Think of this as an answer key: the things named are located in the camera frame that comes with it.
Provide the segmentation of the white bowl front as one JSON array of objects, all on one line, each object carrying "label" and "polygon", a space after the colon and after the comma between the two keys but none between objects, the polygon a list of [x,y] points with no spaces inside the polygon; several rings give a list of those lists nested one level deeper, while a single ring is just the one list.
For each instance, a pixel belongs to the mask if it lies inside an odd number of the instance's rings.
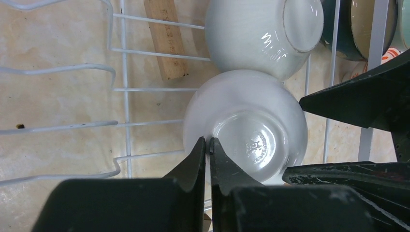
[{"label": "white bowl front", "polygon": [[288,167],[299,166],[308,144],[305,114],[276,78],[259,71],[216,75],[192,96],[183,120],[183,146],[217,138],[226,155],[264,185],[282,185]]}]

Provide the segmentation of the dark blue bowl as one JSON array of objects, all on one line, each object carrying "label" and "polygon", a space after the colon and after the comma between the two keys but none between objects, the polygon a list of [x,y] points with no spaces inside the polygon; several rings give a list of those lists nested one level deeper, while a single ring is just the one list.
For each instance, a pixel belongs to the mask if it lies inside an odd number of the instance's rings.
[{"label": "dark blue bowl", "polygon": [[[335,0],[322,0],[324,26],[320,43],[332,49]],[[367,61],[372,32],[374,0],[342,0],[339,8],[336,55],[350,61]]]}]

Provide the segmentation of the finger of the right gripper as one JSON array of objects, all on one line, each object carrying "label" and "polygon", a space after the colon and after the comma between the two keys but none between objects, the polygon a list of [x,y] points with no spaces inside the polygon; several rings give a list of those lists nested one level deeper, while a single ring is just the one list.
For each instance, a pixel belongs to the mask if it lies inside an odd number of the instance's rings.
[{"label": "finger of the right gripper", "polygon": [[365,203],[378,232],[410,230],[409,163],[370,161],[288,167],[282,180],[291,185],[345,185]]},{"label": "finger of the right gripper", "polygon": [[299,101],[306,112],[362,128],[410,130],[410,52]]}]

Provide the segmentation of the plain white bowl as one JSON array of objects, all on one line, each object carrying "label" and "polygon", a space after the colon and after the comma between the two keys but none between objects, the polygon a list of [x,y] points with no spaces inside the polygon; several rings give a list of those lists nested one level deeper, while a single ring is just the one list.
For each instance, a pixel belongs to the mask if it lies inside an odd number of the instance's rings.
[{"label": "plain white bowl", "polygon": [[212,0],[205,41],[220,71],[255,70],[283,82],[302,68],[323,27],[319,0]]}]

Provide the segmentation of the wooden block under rack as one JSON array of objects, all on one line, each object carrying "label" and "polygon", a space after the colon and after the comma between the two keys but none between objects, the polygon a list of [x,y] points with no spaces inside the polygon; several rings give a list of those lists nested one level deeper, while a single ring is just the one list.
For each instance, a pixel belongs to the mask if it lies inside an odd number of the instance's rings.
[{"label": "wooden block under rack", "polygon": [[[178,22],[173,0],[146,0],[144,7],[150,19]],[[149,22],[149,28],[155,52],[171,55],[185,54],[178,26]],[[165,81],[188,75],[187,61],[182,58],[157,57],[157,61],[161,77]]]}]

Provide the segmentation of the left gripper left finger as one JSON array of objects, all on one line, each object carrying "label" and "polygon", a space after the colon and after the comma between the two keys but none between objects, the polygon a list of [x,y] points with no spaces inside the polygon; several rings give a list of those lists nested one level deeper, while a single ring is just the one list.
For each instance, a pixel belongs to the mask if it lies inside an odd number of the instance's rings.
[{"label": "left gripper left finger", "polygon": [[162,178],[69,179],[49,195],[35,232],[200,232],[205,139]]}]

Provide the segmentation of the celadon green bowl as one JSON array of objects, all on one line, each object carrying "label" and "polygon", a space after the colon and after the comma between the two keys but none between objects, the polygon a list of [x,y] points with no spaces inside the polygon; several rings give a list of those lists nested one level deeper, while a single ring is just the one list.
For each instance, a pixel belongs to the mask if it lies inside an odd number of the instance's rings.
[{"label": "celadon green bowl", "polygon": [[391,47],[404,52],[410,48],[410,0],[398,0],[398,14]]}]

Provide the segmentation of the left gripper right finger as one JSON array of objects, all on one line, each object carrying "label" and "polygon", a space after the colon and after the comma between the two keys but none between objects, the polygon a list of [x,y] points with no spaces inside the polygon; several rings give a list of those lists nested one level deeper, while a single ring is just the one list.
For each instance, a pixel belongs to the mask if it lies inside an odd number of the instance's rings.
[{"label": "left gripper right finger", "polygon": [[349,187],[265,186],[210,140],[213,230],[216,232],[373,232],[374,221]]}]

